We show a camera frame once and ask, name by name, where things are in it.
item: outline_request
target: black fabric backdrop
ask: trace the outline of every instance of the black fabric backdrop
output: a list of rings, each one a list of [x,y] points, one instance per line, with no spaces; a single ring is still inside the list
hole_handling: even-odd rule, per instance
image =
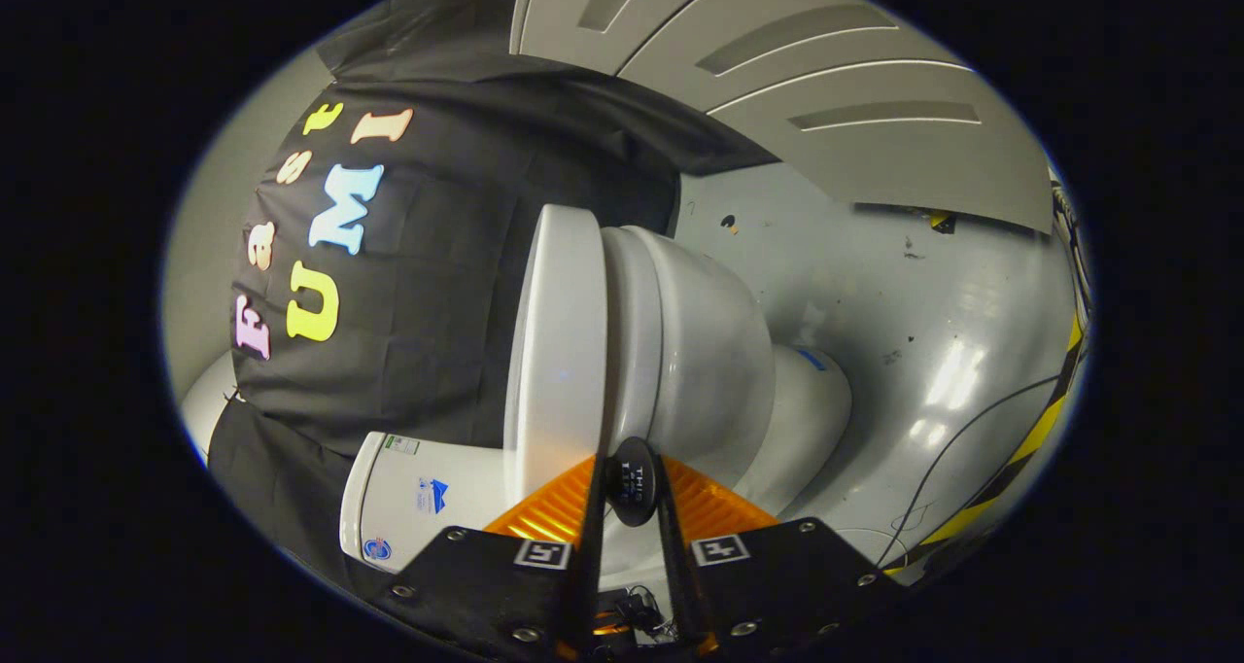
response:
[[[500,448],[510,343],[526,256],[546,203],[600,225],[666,233],[679,172],[773,162],[729,128],[617,78],[506,52],[514,0],[386,0],[320,44],[335,81],[290,127],[238,229],[234,287],[267,326],[270,358],[233,357],[241,398],[218,420],[209,470],[279,547],[332,583],[362,592],[377,572],[346,557],[337,515],[369,432]],[[321,106],[330,126],[305,129]],[[398,141],[351,144],[366,113],[413,109]],[[311,151],[292,182],[286,158]],[[361,250],[309,245],[333,206],[333,167],[383,165]],[[248,260],[250,229],[272,221],[271,265]],[[337,290],[332,336],[287,335],[296,261]]]

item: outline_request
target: yellow and black hazard tape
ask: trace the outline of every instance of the yellow and black hazard tape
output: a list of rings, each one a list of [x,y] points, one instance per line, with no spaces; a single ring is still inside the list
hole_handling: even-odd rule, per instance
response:
[[[1062,372],[1059,374],[1054,393],[1050,394],[1050,401],[1046,403],[1045,410],[1041,412],[1040,419],[1036,420],[1036,424],[1024,437],[1024,442],[1020,443],[1018,449],[1011,453],[1006,464],[994,474],[994,478],[978,490],[977,495],[963,509],[943,522],[942,526],[938,526],[933,534],[924,537],[921,544],[916,545],[907,554],[886,563],[882,568],[886,575],[897,573],[934,551],[945,547],[955,535],[959,535],[960,531],[974,522],[1011,485],[1029,460],[1033,459],[1035,452],[1045,443],[1045,437],[1049,437],[1050,429],[1054,428],[1055,420],[1059,419],[1059,412],[1062,410],[1062,402],[1066,399],[1067,388],[1071,386],[1071,376],[1075,374],[1076,366],[1081,358],[1080,352],[1082,346],[1084,333],[1080,328],[1080,317],[1072,316],[1071,340],[1067,343],[1067,353],[1062,361]]]
[[[929,228],[939,234],[954,233],[955,215],[952,211],[929,211]]]

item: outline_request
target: toilet bowl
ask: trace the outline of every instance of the toilet bowl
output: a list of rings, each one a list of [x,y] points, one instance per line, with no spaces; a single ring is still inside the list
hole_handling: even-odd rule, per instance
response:
[[[394,450],[372,433],[342,500],[342,550],[398,571],[444,526],[484,529],[627,437],[776,516],[825,464],[850,407],[840,367],[773,345],[731,270],[651,230],[600,229],[591,211],[547,205],[519,301],[503,449]],[[428,485],[444,486],[434,509],[406,505]],[[654,530],[606,515],[602,588],[664,580]]]

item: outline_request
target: colorful letter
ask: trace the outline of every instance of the colorful letter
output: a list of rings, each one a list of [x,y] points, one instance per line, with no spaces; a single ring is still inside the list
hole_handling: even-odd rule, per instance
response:
[[[290,274],[290,291],[299,291],[301,287],[312,287],[320,291],[323,299],[323,307],[318,313],[310,310],[299,308],[297,301],[290,301],[285,312],[285,331],[290,336],[305,336],[315,341],[331,338],[337,330],[337,282],[332,281],[328,274],[316,272],[315,269],[302,266],[302,260],[294,264],[294,272]]]
[[[363,225],[355,224],[347,229],[345,225],[367,215],[367,206],[355,202],[355,198],[371,202],[376,197],[376,188],[381,184],[383,174],[384,165],[373,167],[371,170],[346,170],[345,167],[333,165],[332,170],[328,170],[328,179],[323,180],[323,190],[332,198],[333,206],[311,220],[307,244],[315,248],[316,243],[336,243],[346,248],[351,255],[358,255],[358,248],[363,243]]]
[[[299,177],[302,177],[302,170],[311,162],[311,151],[304,149],[302,153],[290,154],[285,158],[285,165],[281,165],[280,172],[276,172],[276,184],[294,184]]]
[[[264,358],[271,357],[270,336],[267,326],[259,322],[259,313],[253,308],[246,308],[246,297],[238,296],[238,307],[234,311],[234,336],[239,347],[245,345],[256,350]]]
[[[250,229],[250,238],[246,243],[246,259],[256,265],[260,272],[266,272],[272,264],[272,239],[276,238],[276,224],[269,220],[266,224],[255,225]]]
[[[355,136],[350,137],[350,144],[356,144],[356,142],[363,141],[364,137],[387,137],[389,142],[394,142],[402,137],[406,132],[406,127],[411,126],[411,117],[414,117],[414,109],[406,109],[403,113],[393,113],[391,117],[373,117],[371,111],[363,114],[363,118],[358,119],[355,127]]]
[[[302,136],[307,136],[310,132],[318,132],[321,128],[328,128],[332,126],[338,114],[341,114],[343,106],[345,104],[342,104],[342,102],[337,102],[337,106],[333,106],[332,111],[328,109],[328,104],[320,106],[320,109],[316,109],[316,113],[307,117],[307,122],[302,126]]]

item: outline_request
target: wire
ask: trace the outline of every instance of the wire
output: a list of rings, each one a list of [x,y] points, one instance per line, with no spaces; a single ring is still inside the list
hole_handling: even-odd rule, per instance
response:
[[[954,444],[954,440],[957,440],[957,438],[959,438],[959,435],[962,435],[964,432],[967,432],[967,429],[970,428],[973,425],[973,423],[975,423],[978,419],[983,418],[983,415],[985,414],[985,412],[990,412],[995,407],[999,407],[1003,403],[1006,403],[1008,401],[1010,401],[1010,398],[1020,396],[1021,393],[1030,392],[1030,389],[1035,389],[1037,387],[1042,387],[1044,384],[1050,383],[1050,381],[1057,381],[1057,379],[1059,379],[1059,374],[1054,374],[1054,376],[1050,376],[1050,378],[1047,378],[1047,379],[1040,379],[1040,381],[1035,381],[1031,384],[1026,384],[1026,387],[1024,387],[1021,389],[1018,389],[1018,392],[1014,392],[1014,393],[1011,393],[1009,396],[1005,396],[1005,397],[1000,398],[1000,401],[995,401],[993,404],[990,404],[989,407],[986,407],[984,410],[977,412],[977,417],[975,418],[969,419],[967,425],[964,425],[963,428],[960,428],[959,432],[954,433],[954,437],[950,438],[950,442],[947,442],[945,447],[942,447],[942,452],[938,452],[937,458],[933,459],[932,464],[929,464],[928,471],[924,471],[924,478],[921,479],[921,485],[916,486],[916,495],[912,496],[912,504],[907,506],[907,512],[903,514],[903,521],[899,522],[898,524],[898,529],[894,530],[894,535],[893,535],[892,539],[889,539],[889,545],[886,546],[886,551],[881,552],[881,557],[877,560],[877,563],[875,566],[876,568],[881,568],[881,565],[883,565],[883,562],[886,561],[886,555],[889,554],[889,549],[894,547],[894,542],[898,540],[898,535],[903,534],[903,527],[907,526],[907,517],[912,516],[912,510],[916,509],[916,500],[918,500],[921,498],[921,490],[924,490],[924,481],[928,481],[929,476],[933,475],[933,468],[937,466],[938,460],[942,460],[942,457],[945,455],[945,450],[950,449],[950,445]]]

